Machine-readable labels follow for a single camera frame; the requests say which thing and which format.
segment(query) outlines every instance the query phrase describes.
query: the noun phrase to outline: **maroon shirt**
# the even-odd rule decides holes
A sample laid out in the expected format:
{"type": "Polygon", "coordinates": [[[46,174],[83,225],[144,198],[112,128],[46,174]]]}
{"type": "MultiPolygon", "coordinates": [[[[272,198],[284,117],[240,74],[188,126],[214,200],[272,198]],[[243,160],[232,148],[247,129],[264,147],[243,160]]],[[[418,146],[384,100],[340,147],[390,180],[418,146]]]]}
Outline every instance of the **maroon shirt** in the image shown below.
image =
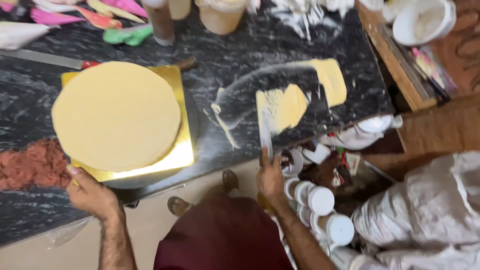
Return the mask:
{"type": "Polygon", "coordinates": [[[158,244],[154,270],[290,270],[276,224],[250,198],[218,195],[188,210],[158,244]]]}

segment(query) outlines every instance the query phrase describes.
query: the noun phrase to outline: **red crumbs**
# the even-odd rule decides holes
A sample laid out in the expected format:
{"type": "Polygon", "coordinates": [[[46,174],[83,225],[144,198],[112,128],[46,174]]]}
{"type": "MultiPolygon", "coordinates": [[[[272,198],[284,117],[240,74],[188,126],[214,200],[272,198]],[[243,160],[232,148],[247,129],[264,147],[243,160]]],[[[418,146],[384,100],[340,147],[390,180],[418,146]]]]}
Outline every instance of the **red crumbs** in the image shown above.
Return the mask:
{"type": "Polygon", "coordinates": [[[33,185],[65,188],[71,180],[67,164],[55,139],[41,139],[20,152],[5,151],[0,153],[0,190],[27,189],[33,185]]]}

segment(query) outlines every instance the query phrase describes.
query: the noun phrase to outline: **fingernail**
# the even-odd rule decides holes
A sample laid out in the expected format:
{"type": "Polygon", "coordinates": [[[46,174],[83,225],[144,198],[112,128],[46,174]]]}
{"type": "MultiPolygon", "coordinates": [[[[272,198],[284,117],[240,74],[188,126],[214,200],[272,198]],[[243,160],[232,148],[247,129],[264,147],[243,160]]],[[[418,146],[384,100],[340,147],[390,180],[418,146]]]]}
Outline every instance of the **fingernail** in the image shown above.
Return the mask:
{"type": "Polygon", "coordinates": [[[80,168],[74,167],[71,164],[67,165],[67,170],[70,172],[71,175],[76,175],[77,173],[80,172],[80,168]]]}

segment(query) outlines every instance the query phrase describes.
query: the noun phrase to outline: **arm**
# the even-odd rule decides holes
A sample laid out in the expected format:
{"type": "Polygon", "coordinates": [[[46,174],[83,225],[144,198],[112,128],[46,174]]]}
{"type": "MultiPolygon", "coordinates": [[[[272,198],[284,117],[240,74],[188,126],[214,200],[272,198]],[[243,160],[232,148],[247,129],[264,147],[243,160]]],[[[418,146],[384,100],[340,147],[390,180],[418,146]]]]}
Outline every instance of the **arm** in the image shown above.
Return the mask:
{"type": "Polygon", "coordinates": [[[136,270],[125,212],[117,196],[86,171],[71,165],[67,169],[79,184],[75,185],[72,181],[67,187],[72,205],[91,213],[102,225],[98,269],[136,270]]]}
{"type": "Polygon", "coordinates": [[[297,266],[301,270],[334,270],[332,261],[288,204],[288,199],[283,193],[284,180],[280,170],[280,157],[275,157],[274,163],[270,164],[266,148],[262,149],[262,155],[263,167],[257,175],[258,189],[278,218],[297,266]]]}

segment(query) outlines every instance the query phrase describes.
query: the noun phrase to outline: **red knife handle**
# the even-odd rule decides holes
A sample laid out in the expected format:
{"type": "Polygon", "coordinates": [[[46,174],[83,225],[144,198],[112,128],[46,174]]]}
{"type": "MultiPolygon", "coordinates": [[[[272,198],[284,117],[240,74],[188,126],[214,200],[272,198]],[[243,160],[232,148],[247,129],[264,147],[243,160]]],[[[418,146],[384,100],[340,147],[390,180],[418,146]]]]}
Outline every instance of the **red knife handle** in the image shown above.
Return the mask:
{"type": "Polygon", "coordinates": [[[94,67],[94,66],[99,65],[99,64],[101,64],[101,63],[92,62],[92,61],[84,61],[82,63],[82,70],[87,69],[89,67],[94,67]]]}

